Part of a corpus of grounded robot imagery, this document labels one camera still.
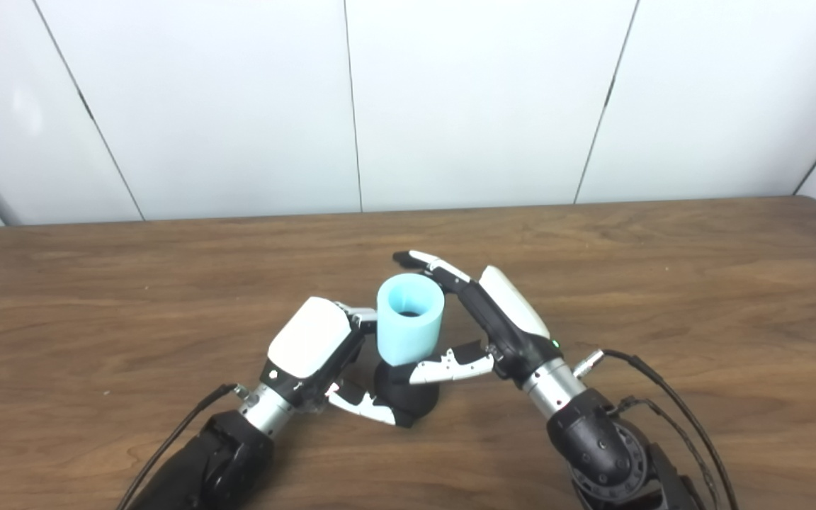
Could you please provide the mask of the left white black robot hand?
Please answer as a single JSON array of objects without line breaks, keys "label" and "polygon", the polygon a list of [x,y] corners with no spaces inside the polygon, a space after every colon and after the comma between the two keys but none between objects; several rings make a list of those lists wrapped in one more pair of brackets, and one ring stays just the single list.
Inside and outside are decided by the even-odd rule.
[{"label": "left white black robot hand", "polygon": [[240,407],[250,425],[275,436],[298,413],[320,413],[328,404],[364,419],[408,429],[415,420],[372,391],[344,378],[377,313],[323,297],[309,297],[270,342],[253,396]]}]

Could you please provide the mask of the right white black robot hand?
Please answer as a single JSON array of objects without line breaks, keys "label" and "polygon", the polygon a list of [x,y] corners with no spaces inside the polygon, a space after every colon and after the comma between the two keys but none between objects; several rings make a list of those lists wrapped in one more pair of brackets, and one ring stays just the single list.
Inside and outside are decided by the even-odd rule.
[{"label": "right white black robot hand", "polygon": [[406,270],[419,270],[443,294],[454,294],[487,337],[485,346],[476,340],[440,356],[394,367],[392,383],[425,385],[494,372],[521,385],[536,369],[560,358],[560,348],[541,317],[495,266],[487,266],[479,278],[473,278],[421,251],[396,251],[392,258]]}]

